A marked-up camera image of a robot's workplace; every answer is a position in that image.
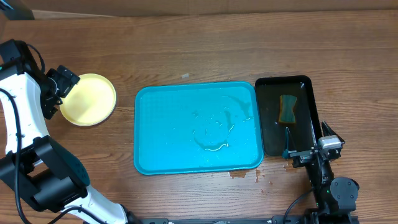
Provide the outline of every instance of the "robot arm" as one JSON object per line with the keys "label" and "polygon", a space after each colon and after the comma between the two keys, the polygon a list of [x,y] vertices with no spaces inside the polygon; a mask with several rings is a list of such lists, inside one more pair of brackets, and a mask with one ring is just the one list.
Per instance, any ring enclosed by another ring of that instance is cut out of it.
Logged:
{"label": "robot arm", "polygon": [[[83,164],[49,136],[44,118],[51,119],[57,111],[54,106],[62,104],[61,98],[68,95],[79,78],[62,65],[44,75],[22,41],[1,44],[0,55],[4,61],[0,65],[0,88],[13,97],[21,126],[20,197],[36,211],[68,210],[88,223],[140,223],[122,205],[96,191]],[[0,93],[0,100],[7,126],[6,157],[0,160],[0,178],[15,191],[16,118],[10,99]],[[41,162],[48,169],[29,176]]]}

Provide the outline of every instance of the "blue rectangular tray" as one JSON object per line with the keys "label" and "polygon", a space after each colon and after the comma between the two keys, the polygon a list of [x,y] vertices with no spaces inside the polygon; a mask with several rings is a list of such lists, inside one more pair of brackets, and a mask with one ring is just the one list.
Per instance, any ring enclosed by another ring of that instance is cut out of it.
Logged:
{"label": "blue rectangular tray", "polygon": [[136,96],[134,165],[142,174],[252,169],[263,157],[247,82],[151,86]]}

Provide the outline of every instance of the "black cable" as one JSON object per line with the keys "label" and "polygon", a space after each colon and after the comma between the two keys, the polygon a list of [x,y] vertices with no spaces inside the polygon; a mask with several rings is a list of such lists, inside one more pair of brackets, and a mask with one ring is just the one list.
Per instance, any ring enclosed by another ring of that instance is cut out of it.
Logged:
{"label": "black cable", "polygon": [[308,192],[305,192],[304,194],[302,194],[298,199],[296,199],[286,210],[285,215],[284,215],[284,219],[282,224],[286,224],[286,218],[287,215],[289,214],[289,212],[291,211],[291,209],[294,207],[294,205],[297,204],[297,202],[299,202],[301,199],[305,198],[305,196],[307,196],[309,193],[311,193],[313,191],[313,187],[311,188],[311,190],[309,190]]}
{"label": "black cable", "polygon": [[37,53],[37,55],[39,56],[39,59],[40,59],[40,64],[42,65],[41,71],[42,71],[42,73],[44,73],[45,72],[45,64],[44,64],[44,60],[43,60],[41,54],[39,53],[39,51],[35,47],[32,46],[32,44],[26,44],[26,45],[28,45],[28,47],[30,47],[34,51],[36,51],[36,53]]}
{"label": "black cable", "polygon": [[[15,123],[16,123],[16,128],[17,128],[17,152],[16,152],[16,159],[15,159],[15,181],[14,181],[14,191],[15,191],[15,200],[16,200],[16,204],[17,204],[17,210],[18,210],[18,214],[21,218],[21,220],[25,223],[25,224],[31,224],[30,221],[28,221],[28,219],[26,218],[24,211],[22,210],[22,205],[21,205],[21,198],[19,196],[19,168],[20,168],[20,163],[21,163],[21,150],[22,150],[22,133],[21,133],[21,124],[19,122],[19,113],[17,110],[17,105],[15,103],[14,97],[11,96],[11,94],[9,94],[6,90],[3,90],[2,88],[0,88],[0,92],[4,93],[9,101],[12,104],[12,109],[14,110],[14,116],[15,116]],[[95,220],[96,222],[100,223],[100,224],[106,224],[105,222],[102,222],[99,218],[95,217],[93,214],[91,214],[89,211],[85,210],[84,208],[81,207],[71,207],[66,209],[65,211],[63,211],[59,216],[55,217],[51,222],[49,222],[49,224],[53,224],[56,221],[58,221],[59,219],[61,219],[65,214],[67,214],[68,212],[72,211],[72,210],[78,210],[79,212],[83,212],[86,215],[88,215],[89,217],[91,217],[93,220]]]}

